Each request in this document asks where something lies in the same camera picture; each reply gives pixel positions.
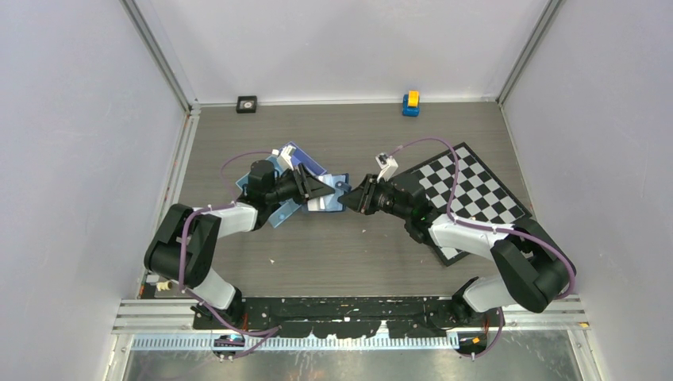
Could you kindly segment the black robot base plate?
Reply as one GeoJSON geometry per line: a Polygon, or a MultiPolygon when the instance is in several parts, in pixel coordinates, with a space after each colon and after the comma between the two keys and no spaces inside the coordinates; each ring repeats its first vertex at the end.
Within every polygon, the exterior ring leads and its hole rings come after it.
{"type": "Polygon", "coordinates": [[[202,302],[191,310],[196,330],[234,327],[254,337],[356,339],[385,329],[394,339],[434,338],[458,328],[484,334],[504,326],[499,310],[472,312],[437,296],[247,297],[224,311],[202,302]]]}

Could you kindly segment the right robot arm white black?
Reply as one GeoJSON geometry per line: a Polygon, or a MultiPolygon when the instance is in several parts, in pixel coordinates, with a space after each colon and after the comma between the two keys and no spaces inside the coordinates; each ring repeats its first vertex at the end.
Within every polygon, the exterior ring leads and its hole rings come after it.
{"type": "Polygon", "coordinates": [[[391,180],[368,175],[339,201],[360,214],[384,212],[401,218],[406,232],[420,244],[494,262],[496,275],[472,279],[452,296],[454,318],[462,325],[474,325],[488,310],[512,304],[541,313],[574,290],[573,264],[531,218],[494,224],[441,212],[411,175],[391,180]]]}

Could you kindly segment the blue three-compartment organizer tray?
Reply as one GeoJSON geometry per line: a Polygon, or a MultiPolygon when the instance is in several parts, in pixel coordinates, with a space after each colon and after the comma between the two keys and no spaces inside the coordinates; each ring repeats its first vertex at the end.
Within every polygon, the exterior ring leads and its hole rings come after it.
{"type": "MultiPolygon", "coordinates": [[[[290,142],[286,145],[296,147],[292,157],[295,167],[304,164],[313,175],[318,177],[324,174],[323,171],[315,171],[320,166],[294,143],[290,142]]],[[[270,154],[265,160],[253,162],[248,173],[237,181],[237,186],[241,189],[241,195],[237,199],[257,209],[255,230],[261,229],[266,224],[275,228],[291,217],[300,206],[307,204],[307,202],[297,204],[293,200],[278,202],[275,199],[275,185],[283,172],[280,170],[275,157],[270,154]]]]}

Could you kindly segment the blue card holder wallet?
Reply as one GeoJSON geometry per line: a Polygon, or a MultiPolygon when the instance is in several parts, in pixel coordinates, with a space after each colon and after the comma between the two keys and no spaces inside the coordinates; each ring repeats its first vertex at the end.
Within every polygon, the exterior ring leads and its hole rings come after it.
{"type": "Polygon", "coordinates": [[[340,203],[339,197],[348,193],[352,187],[349,184],[349,174],[324,174],[317,177],[321,182],[331,187],[334,192],[320,198],[314,198],[307,202],[304,210],[315,213],[339,213],[344,212],[346,207],[340,203]]]}

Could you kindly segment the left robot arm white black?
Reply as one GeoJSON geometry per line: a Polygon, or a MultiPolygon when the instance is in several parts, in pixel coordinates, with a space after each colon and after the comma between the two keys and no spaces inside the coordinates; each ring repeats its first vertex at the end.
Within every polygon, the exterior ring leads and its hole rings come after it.
{"type": "Polygon", "coordinates": [[[304,164],[278,172],[271,161],[257,160],[234,202],[200,209],[180,203],[170,206],[148,246],[144,266],[211,307],[222,327],[235,328],[244,316],[243,296],[212,267],[218,240],[260,229],[282,202],[306,204],[334,192],[304,164]]]}

